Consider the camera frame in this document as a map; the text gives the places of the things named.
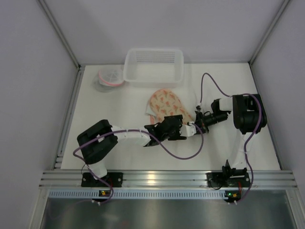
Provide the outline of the peach patterned laundry bag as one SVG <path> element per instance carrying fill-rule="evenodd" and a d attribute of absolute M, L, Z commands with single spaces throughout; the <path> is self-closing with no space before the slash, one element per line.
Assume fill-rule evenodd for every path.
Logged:
<path fill-rule="evenodd" d="M 166 116 L 173 115 L 182 115 L 185 125 L 193 121 L 180 98 L 172 90 L 164 88 L 157 90 L 149 98 L 145 114 L 150 117 L 150 124 L 161 123 Z"/>

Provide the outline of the white mesh pink-trimmed laundry bag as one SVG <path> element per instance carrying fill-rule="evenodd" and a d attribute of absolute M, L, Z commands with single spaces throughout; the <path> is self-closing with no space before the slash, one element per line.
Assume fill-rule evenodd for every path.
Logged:
<path fill-rule="evenodd" d="M 110 92 L 123 85 L 123 70 L 120 66 L 102 67 L 92 81 L 92 86 L 99 92 Z"/>

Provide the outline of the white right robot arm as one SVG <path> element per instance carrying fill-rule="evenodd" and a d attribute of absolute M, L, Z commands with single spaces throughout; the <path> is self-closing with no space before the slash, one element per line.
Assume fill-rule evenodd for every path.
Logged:
<path fill-rule="evenodd" d="M 239 94 L 216 99 L 212 102 L 211 109 L 211 112 L 204 113 L 200 105 L 197 105 L 195 124 L 203 133 L 208 133 L 210 126 L 226 121 L 229 114 L 232 114 L 237 134 L 228 163 L 236 169 L 247 167 L 246 154 L 251 151 L 253 138 L 267 124 L 261 96 L 259 94 Z"/>

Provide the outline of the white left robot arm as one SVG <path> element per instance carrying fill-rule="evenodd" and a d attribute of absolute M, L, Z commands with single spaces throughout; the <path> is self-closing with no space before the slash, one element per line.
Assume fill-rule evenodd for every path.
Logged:
<path fill-rule="evenodd" d="M 195 133 L 193 126 L 183 124 L 182 115 L 166 116 L 162 122 L 139 129 L 125 130 L 108 120 L 100 120 L 77 136 L 82 158 L 95 179 L 107 175 L 103 159 L 119 143 L 156 146 L 164 140 L 185 140 Z"/>

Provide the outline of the white plastic basket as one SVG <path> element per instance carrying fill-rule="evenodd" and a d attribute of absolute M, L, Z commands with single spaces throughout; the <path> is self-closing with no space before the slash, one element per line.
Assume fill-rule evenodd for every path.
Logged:
<path fill-rule="evenodd" d="M 184 78 L 179 49 L 133 48 L 127 52 L 123 79 L 134 87 L 175 88 Z"/>

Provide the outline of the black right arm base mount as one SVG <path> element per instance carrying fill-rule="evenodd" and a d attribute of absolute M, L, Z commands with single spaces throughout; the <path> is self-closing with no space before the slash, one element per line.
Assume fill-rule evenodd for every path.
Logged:
<path fill-rule="evenodd" d="M 220 172 L 209 172 L 206 175 L 208 187 L 219 190 L 225 187 L 249 187 L 250 177 L 247 168 L 236 169 L 226 160 Z"/>

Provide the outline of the aluminium frame rail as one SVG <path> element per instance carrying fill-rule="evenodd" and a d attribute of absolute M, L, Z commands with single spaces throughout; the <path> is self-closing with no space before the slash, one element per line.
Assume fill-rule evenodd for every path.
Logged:
<path fill-rule="evenodd" d="M 207 188 L 210 171 L 123 170 L 122 186 L 126 188 Z M 40 188 L 77 188 L 81 186 L 79 170 L 47 170 L 39 182 Z M 293 172 L 285 170 L 255 170 L 253 189 L 296 189 Z"/>

